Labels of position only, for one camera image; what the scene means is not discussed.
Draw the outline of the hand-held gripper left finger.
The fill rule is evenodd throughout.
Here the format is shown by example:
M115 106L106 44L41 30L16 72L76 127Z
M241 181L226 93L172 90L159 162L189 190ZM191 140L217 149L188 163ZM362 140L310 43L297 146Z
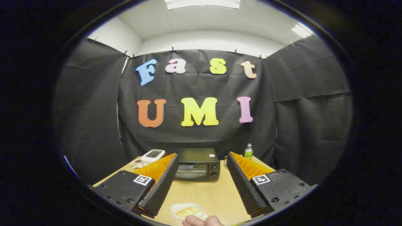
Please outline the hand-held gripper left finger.
M172 153L134 172L121 170L91 190L111 205L154 218L179 167Z

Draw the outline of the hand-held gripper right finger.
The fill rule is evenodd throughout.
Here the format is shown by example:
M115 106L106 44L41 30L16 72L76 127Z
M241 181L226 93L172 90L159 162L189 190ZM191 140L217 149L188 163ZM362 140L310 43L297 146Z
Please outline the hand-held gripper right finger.
M286 169L271 170L237 153L229 152L227 167L252 218L284 209L304 198L310 186Z

